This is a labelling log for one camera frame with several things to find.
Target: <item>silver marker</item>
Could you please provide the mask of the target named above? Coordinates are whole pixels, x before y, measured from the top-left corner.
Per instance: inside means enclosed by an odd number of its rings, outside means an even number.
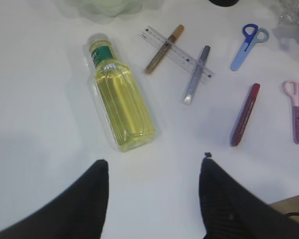
[[[190,78],[189,84],[187,86],[185,95],[182,100],[183,104],[185,104],[185,105],[190,105],[190,103],[193,100],[193,97],[197,90],[199,81],[200,81],[201,76],[204,71],[204,67],[201,67],[201,66],[205,66],[209,51],[210,51],[210,46],[205,46],[203,52],[201,53],[201,55],[198,59],[198,62],[201,64],[196,66],[196,68]]]

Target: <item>clear ruler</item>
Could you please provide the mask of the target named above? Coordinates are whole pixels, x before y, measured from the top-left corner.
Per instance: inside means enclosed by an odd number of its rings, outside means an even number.
[[[167,56],[174,61],[181,68],[186,70],[188,73],[192,74],[197,65],[203,68],[203,74],[201,81],[206,84],[212,77],[213,73],[208,70],[204,65],[196,61],[194,58],[189,56],[186,52],[178,48],[175,44],[170,42],[167,38],[163,37],[160,33],[158,33],[155,29],[148,26],[145,28],[139,36],[159,50],[166,42],[169,42],[172,47],[169,50]]]

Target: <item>white surface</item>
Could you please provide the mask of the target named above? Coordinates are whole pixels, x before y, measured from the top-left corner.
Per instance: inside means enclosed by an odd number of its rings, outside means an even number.
[[[153,0],[140,12],[93,17],[62,0],[0,0],[0,230],[35,212],[96,159],[108,160],[110,200],[104,239],[197,238],[205,234],[198,200],[204,153],[267,203],[299,194],[299,146],[293,143],[286,80],[299,81],[299,33],[279,29],[272,2],[241,0],[220,8],[207,0]],[[271,39],[238,72],[230,64],[247,23]],[[217,75],[190,107],[180,101],[189,75],[166,59],[142,71],[155,50],[137,37],[147,25],[194,58],[211,46]],[[157,139],[115,151],[95,107],[90,57],[83,45],[107,34],[130,65],[155,120]],[[261,90],[239,147],[230,134],[253,83]]]

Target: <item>gold marker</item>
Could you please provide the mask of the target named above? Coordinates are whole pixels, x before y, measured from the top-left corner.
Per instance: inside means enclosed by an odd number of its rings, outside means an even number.
[[[179,36],[184,31],[184,26],[179,25],[176,30],[172,33],[172,35],[168,38],[168,40],[171,43],[175,43]],[[167,41],[164,43],[164,45],[160,48],[156,56],[152,59],[152,61],[149,63],[149,65],[145,68],[145,74],[152,73],[155,68],[158,66],[158,64],[162,61],[164,56],[168,53],[169,49],[171,48],[171,44]]]

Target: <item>red marker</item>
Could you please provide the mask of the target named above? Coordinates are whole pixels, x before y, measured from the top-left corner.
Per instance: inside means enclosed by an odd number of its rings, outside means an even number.
[[[249,93],[249,96],[247,98],[244,110],[240,116],[239,122],[237,124],[234,136],[231,140],[231,145],[233,147],[237,146],[244,134],[245,128],[247,126],[249,117],[251,115],[251,111],[253,110],[253,107],[255,105],[256,102],[256,98],[258,95],[260,89],[260,85],[259,84],[254,84],[253,87],[251,88],[251,91]]]

